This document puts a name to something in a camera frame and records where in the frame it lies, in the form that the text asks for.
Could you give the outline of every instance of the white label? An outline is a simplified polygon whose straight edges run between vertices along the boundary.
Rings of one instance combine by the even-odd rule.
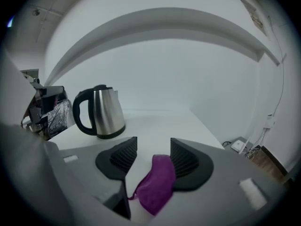
[[[64,157],[64,161],[65,163],[71,162],[71,161],[75,161],[78,159],[77,155],[72,155],[72,156],[66,156]]]
[[[255,210],[259,210],[265,204],[267,204],[266,198],[251,178],[240,181],[239,186],[245,192],[245,195],[248,198],[250,205]]]

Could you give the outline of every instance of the kettle lid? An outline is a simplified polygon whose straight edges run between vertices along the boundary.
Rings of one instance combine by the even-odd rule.
[[[113,87],[107,87],[106,85],[96,85],[93,90],[106,90],[106,89],[113,89]]]

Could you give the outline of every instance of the kettle handle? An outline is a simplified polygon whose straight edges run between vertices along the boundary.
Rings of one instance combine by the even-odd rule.
[[[79,118],[80,115],[80,108],[79,105],[80,103],[82,103],[83,101],[88,100],[89,101],[89,105],[93,104],[93,89],[86,89],[84,91],[81,91],[74,99],[73,102],[73,107],[72,107],[72,112],[73,112],[73,117],[74,117],[74,121],[76,123],[76,125],[78,126],[78,128],[91,136],[96,136],[97,132],[96,132],[96,128],[95,128],[95,123],[92,123],[94,121],[94,117],[92,115],[93,110],[90,110],[89,108],[89,118],[92,124],[92,128],[87,128],[85,127],[82,123],[81,120]]]

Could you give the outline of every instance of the purple eye mask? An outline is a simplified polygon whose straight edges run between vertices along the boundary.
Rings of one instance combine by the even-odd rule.
[[[174,165],[169,155],[153,155],[150,172],[138,184],[135,194],[140,204],[152,215],[156,215],[173,195],[173,183],[176,179]]]

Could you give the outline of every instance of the electric kettle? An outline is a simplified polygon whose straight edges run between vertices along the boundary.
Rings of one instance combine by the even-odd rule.
[[[92,128],[85,127],[79,118],[79,105],[85,100],[88,101],[88,114]],[[126,129],[118,95],[112,87],[98,85],[81,91],[74,99],[72,110],[76,125],[88,135],[110,139],[120,135]]]

